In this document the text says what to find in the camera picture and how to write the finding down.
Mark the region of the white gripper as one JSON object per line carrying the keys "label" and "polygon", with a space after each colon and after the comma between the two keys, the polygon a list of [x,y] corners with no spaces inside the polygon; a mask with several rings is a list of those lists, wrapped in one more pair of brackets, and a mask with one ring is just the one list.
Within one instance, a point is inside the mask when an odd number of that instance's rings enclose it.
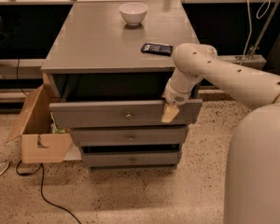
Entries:
{"label": "white gripper", "polygon": [[178,105],[184,105],[191,96],[193,88],[202,81],[200,76],[188,74],[175,69],[169,78],[163,97],[168,104],[164,105],[162,123],[171,123],[179,113]]}

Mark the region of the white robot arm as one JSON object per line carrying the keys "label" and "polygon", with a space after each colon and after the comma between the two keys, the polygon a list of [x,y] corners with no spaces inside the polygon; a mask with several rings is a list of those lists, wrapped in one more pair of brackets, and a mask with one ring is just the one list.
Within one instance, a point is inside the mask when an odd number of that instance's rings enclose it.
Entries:
{"label": "white robot arm", "polygon": [[229,146],[223,223],[280,224],[280,76],[222,61],[208,45],[181,44],[173,61],[162,122],[173,121],[202,79],[251,109]]}

